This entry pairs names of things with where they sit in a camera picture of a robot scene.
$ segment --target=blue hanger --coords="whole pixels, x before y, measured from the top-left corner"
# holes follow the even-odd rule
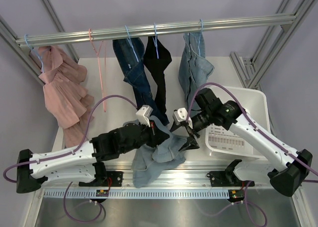
[[[137,54],[136,54],[136,52],[135,52],[135,49],[134,49],[133,43],[131,42],[130,34],[129,34],[129,31],[128,31],[128,28],[127,28],[127,26],[126,26],[126,25],[125,25],[125,28],[126,28],[126,31],[127,31],[127,34],[128,34],[127,41],[128,41],[128,43],[129,43],[129,45],[131,46],[131,48],[133,49],[133,52],[134,52],[134,54],[135,54],[135,57],[136,57],[137,62],[139,62],[139,60],[138,60],[138,56],[137,56]]]
[[[31,52],[34,52],[34,54],[38,57],[38,59],[40,60],[41,62],[41,72],[44,72],[44,64],[43,64],[43,54],[49,50],[49,48],[45,49],[42,54],[40,55],[33,47],[31,47],[28,43],[28,40],[27,40],[27,36],[28,34],[25,34],[24,35],[24,41],[26,43],[26,45],[28,46],[28,48],[31,50]]]
[[[153,38],[155,47],[156,47],[156,52],[157,52],[157,59],[159,59],[159,53],[158,53],[158,43],[157,43],[157,30],[156,30],[156,24],[154,23],[154,27],[155,27],[155,38]]]
[[[200,19],[200,22],[201,22],[201,33],[200,33],[199,42],[198,42],[199,56],[201,56],[201,52],[200,52],[200,41],[201,41],[201,36],[202,36],[202,32],[203,32],[203,21],[202,21],[202,19]]]

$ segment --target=blue cloth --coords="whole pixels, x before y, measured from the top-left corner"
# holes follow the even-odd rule
[[[201,32],[185,33],[183,38],[185,47],[181,57],[178,79],[184,92],[188,110],[194,92],[199,86],[207,82],[208,77],[214,70],[214,66],[205,59],[205,44]],[[199,109],[199,105],[194,102],[192,110]],[[190,116],[192,117],[197,113],[196,111],[191,111]]]
[[[169,123],[168,118],[166,114],[162,114],[158,110],[145,74],[144,45],[140,38],[132,38],[131,41],[139,61],[137,61],[128,39],[113,40],[113,49],[125,76],[124,82],[133,87],[138,109],[143,105],[149,105],[153,109],[152,115],[159,118],[164,125],[167,125]]]
[[[163,170],[176,168],[184,163],[184,151],[180,148],[187,142],[187,138],[178,136],[169,131],[160,120],[151,116],[156,126],[163,132],[169,134],[169,138],[156,148],[142,145],[136,150],[132,164],[133,183],[136,188],[147,186],[155,181]]]

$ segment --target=dark blue jeans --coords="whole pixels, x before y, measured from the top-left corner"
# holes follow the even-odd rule
[[[143,63],[144,45],[140,38],[132,38],[131,41],[138,61],[127,39],[113,40],[113,49],[125,76],[124,82],[133,87],[138,109],[143,105],[149,105],[154,109],[152,115],[156,116],[163,125],[167,125],[169,123],[168,118],[166,114],[162,114],[158,110],[145,74]]]

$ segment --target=pink dress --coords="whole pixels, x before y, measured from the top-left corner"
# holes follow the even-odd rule
[[[64,131],[66,147],[73,147],[83,138],[94,97],[79,83],[85,80],[87,69],[74,62],[58,46],[40,47],[44,73],[39,78],[43,86],[45,106]]]

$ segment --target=denim shirt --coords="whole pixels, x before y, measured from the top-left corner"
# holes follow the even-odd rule
[[[184,92],[188,110],[195,91],[207,82],[214,66],[205,59],[205,44],[201,32],[185,33],[183,38],[185,47],[181,57],[178,79]],[[194,101],[190,116],[197,114],[198,112],[194,110],[199,109],[200,107]]]
[[[159,111],[153,100],[150,85],[145,74],[143,63],[144,45],[140,38],[132,38],[131,41],[138,61],[127,39],[113,40],[113,49],[124,74],[124,82],[133,87],[137,108],[140,109],[143,105],[149,105],[153,109],[152,115],[160,119],[164,125],[167,125],[169,123],[168,118],[166,114],[162,114]]]

